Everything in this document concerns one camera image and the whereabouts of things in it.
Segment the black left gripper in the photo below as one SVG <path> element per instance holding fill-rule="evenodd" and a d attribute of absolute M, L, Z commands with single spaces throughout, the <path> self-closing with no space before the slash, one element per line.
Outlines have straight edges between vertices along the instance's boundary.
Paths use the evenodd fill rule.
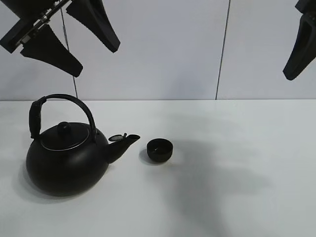
<path fill-rule="evenodd" d="M 3 0 L 2 3 L 18 18 L 18 22 L 3 36 L 0 45 L 12 53 L 30 32 L 47 23 L 66 0 Z M 88 28 L 112 53 L 120 46 L 101 0 L 73 0 L 66 13 Z M 42 26 L 20 52 L 24 57 L 48 63 L 78 77 L 82 64 L 68 51 L 49 25 Z"/>

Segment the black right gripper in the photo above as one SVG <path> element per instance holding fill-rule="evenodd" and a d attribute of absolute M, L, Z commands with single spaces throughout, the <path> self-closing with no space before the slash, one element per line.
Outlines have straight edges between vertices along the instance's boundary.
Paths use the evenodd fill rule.
<path fill-rule="evenodd" d="M 293 50 L 283 69 L 288 80 L 296 79 L 316 58 L 316 0 L 298 0 L 295 8 L 302 17 Z"/>

